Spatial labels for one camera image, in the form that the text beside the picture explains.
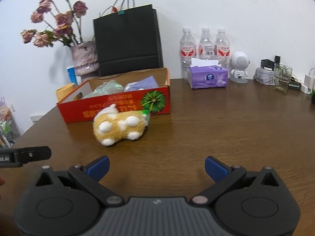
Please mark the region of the person left hand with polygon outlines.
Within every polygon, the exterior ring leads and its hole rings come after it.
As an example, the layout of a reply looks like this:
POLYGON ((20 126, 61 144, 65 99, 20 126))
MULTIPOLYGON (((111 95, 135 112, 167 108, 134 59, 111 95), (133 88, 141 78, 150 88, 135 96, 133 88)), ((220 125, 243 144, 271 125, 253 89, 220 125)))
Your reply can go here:
POLYGON ((13 218, 3 213, 1 213, 1 235, 21 235, 13 218))

